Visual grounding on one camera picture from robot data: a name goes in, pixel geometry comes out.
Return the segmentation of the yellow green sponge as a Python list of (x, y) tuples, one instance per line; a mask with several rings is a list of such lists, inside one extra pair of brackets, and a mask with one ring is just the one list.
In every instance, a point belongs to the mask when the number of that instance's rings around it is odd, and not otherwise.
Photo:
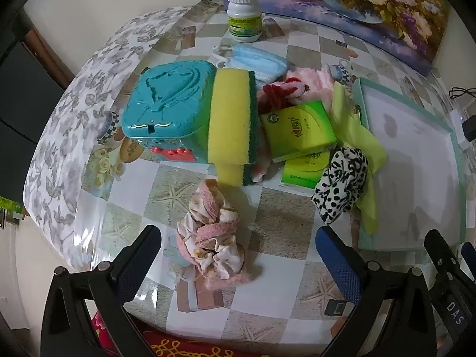
[(251, 182), (256, 162), (259, 127), (255, 73), (221, 68), (214, 80), (207, 160), (218, 181), (240, 187)]

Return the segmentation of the pink floral scrunchie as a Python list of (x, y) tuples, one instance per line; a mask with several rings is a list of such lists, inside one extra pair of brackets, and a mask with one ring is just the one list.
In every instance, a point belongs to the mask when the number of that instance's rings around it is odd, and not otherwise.
[(208, 290), (247, 284), (245, 249), (237, 242), (239, 213), (214, 179), (200, 182), (185, 216), (178, 221), (177, 245)]

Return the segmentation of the yellow-green cloth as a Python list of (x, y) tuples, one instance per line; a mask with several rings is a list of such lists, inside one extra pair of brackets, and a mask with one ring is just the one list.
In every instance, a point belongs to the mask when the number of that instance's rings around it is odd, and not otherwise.
[(367, 179), (363, 195), (357, 200), (361, 211), (361, 224), (366, 234), (378, 232), (378, 214), (374, 176), (387, 160), (387, 153), (378, 139), (367, 130), (360, 116), (351, 110), (351, 100), (346, 89), (339, 82), (334, 83), (330, 119), (338, 142), (345, 147), (359, 148), (368, 160)]

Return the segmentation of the blue face mask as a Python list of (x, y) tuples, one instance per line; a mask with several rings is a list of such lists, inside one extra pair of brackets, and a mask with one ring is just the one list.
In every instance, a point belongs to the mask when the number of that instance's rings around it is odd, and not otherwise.
[(288, 70), (288, 62), (271, 52), (244, 44), (219, 45), (213, 48), (218, 68), (237, 68), (254, 72), (262, 84), (275, 82)]

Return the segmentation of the white pill bottle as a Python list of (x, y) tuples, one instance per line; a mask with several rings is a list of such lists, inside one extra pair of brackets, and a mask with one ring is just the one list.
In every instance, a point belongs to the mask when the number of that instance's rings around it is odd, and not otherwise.
[(228, 0), (228, 29), (240, 43), (252, 43), (262, 34), (262, 9), (259, 0)]

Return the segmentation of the teal rimmed white tray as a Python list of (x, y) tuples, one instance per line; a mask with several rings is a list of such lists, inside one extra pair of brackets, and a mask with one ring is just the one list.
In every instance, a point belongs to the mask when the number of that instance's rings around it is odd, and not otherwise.
[(365, 250), (419, 250), (428, 231), (447, 244), (466, 236), (466, 179), (453, 130), (405, 96), (363, 77), (353, 83), (361, 123), (387, 158), (374, 175), (378, 229)]

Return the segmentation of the green tissue pack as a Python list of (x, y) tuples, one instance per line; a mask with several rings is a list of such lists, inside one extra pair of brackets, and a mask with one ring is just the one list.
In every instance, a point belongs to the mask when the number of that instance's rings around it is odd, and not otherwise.
[(330, 162), (330, 151), (288, 159), (283, 167), (281, 183), (314, 189)]
[(276, 110), (261, 120), (274, 163), (327, 151), (337, 144), (321, 101)]

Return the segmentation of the black power adapter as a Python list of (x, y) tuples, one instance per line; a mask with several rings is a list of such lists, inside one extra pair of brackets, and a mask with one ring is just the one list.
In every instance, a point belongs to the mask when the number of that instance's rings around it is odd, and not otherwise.
[(472, 142), (476, 140), (476, 115), (471, 115), (461, 124), (465, 138)]

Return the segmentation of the pink white fluffy cloth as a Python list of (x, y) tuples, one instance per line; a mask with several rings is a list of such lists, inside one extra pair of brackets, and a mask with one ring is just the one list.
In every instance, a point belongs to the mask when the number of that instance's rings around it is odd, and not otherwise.
[[(295, 71), (289, 71), (283, 81), (269, 83), (258, 91), (260, 121), (262, 122), (261, 116), (267, 113), (312, 101), (323, 102), (326, 112), (329, 113), (332, 105), (333, 86), (334, 81), (329, 73), (323, 70), (298, 68)], [(266, 137), (265, 141), (273, 162)]]

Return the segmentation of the black white scrunchie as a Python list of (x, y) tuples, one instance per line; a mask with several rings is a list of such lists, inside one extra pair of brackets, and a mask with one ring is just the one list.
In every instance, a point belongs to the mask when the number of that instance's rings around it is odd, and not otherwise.
[(324, 224), (330, 225), (349, 212), (363, 195), (368, 165), (361, 149), (336, 149), (311, 196)]

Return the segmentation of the teal plastic toy box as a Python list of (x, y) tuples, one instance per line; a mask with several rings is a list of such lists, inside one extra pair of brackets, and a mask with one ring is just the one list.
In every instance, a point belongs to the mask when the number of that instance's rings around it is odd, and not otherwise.
[(206, 163), (216, 72), (206, 60), (147, 69), (122, 113), (124, 134), (161, 159)]

